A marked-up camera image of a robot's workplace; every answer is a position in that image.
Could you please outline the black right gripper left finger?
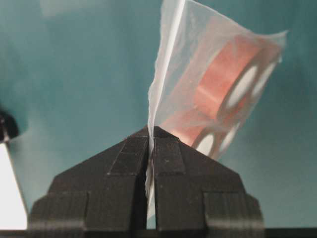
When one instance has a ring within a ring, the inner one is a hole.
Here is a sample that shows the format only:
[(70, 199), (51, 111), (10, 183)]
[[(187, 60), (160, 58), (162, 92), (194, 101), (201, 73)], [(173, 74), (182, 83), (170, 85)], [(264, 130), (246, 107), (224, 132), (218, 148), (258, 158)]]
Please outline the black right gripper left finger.
[(55, 176), (29, 232), (134, 232), (147, 223), (147, 128)]

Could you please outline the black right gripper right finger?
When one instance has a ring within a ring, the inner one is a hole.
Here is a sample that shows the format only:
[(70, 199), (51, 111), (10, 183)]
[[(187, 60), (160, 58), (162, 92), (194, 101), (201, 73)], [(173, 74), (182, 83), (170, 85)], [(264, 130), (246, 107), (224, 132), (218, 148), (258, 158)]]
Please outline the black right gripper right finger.
[(265, 231), (259, 202), (233, 170), (160, 127), (152, 159), (157, 231)]

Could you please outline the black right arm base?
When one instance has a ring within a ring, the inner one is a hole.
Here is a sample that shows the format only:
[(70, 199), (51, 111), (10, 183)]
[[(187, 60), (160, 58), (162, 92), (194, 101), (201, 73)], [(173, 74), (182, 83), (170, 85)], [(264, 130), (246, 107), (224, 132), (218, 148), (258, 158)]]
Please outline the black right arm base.
[(0, 109), (0, 142), (6, 143), (16, 138), (19, 129), (15, 119), (8, 114), (3, 108)]

